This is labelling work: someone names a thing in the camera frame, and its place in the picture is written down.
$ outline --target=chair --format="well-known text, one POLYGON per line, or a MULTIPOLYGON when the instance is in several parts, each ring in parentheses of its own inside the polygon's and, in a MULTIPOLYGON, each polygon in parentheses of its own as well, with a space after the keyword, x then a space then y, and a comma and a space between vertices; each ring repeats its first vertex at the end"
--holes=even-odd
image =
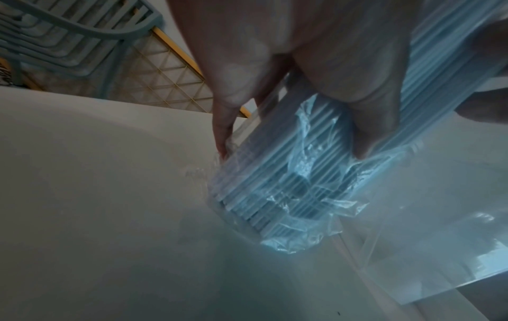
POLYGON ((22 63, 77 78, 99 69, 105 98, 133 41, 161 23, 142 0, 0 0, 0 57, 16 85, 22 63))

